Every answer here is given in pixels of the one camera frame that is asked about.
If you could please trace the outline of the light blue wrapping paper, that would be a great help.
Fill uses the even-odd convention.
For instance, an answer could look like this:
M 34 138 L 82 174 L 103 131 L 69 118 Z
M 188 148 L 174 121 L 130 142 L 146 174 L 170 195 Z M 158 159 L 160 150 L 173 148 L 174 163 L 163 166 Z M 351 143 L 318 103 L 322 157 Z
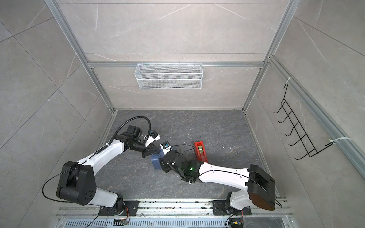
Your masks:
M 162 149 L 159 153 L 151 155 L 151 162 L 155 170 L 162 170 L 161 161 L 163 160 L 165 154 Z

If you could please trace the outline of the red tape dispenser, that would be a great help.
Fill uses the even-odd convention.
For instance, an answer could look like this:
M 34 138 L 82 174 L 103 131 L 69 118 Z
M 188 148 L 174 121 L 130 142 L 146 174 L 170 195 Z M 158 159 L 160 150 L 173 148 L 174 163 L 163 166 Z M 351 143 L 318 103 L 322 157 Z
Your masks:
M 206 151 L 204 148 L 203 141 L 195 142 L 194 147 L 195 147 L 195 155 L 196 155 L 197 160 L 199 160 L 201 162 L 208 162 L 208 158 L 207 158 L 207 154 L 206 154 Z

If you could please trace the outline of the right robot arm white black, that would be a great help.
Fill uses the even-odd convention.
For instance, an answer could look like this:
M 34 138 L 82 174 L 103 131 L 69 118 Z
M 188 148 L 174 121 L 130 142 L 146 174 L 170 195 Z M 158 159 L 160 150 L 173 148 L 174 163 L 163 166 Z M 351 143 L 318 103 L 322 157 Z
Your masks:
M 159 162 L 164 172 L 174 171 L 190 184 L 198 181 L 237 188 L 236 192 L 227 195 L 225 208 L 229 213 L 253 205 L 273 211 L 276 204 L 280 205 L 275 198 L 274 178 L 255 164 L 242 169 L 215 166 L 203 161 L 189 161 L 176 150 L 167 152 Z

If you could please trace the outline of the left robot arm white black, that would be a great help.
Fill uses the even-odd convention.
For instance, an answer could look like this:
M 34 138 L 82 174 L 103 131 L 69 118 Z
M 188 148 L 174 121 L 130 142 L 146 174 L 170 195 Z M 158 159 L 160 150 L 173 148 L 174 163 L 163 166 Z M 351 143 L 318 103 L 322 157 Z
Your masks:
M 129 126 L 127 131 L 117 135 L 102 148 L 91 155 L 76 161 L 69 161 L 62 167 L 56 196 L 62 200 L 78 205 L 95 205 L 106 209 L 113 215 L 125 211 L 121 194 L 113 193 L 97 187 L 95 175 L 112 159 L 126 150 L 142 153 L 142 157 L 158 154 L 160 149 L 153 146 L 154 141 L 161 137 L 156 131 L 151 131 L 142 140 L 139 138 L 141 129 Z

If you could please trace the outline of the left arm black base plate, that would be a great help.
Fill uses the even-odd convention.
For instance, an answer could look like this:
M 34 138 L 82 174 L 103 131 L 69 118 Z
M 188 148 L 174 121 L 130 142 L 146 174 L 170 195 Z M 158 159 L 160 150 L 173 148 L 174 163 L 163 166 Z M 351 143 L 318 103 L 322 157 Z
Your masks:
M 137 200 L 122 201 L 119 200 L 112 208 L 102 206 L 99 210 L 99 216 L 136 216 L 139 202 Z

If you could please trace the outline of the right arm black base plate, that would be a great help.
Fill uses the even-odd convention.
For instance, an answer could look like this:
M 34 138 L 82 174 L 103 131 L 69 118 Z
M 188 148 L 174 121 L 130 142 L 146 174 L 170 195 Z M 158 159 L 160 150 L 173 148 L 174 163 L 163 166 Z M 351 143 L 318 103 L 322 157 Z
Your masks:
M 252 214 L 250 207 L 245 207 L 243 210 L 239 211 L 230 206 L 229 202 L 226 200 L 213 200 L 213 214 L 218 215 L 236 215 L 236 216 L 250 216 Z

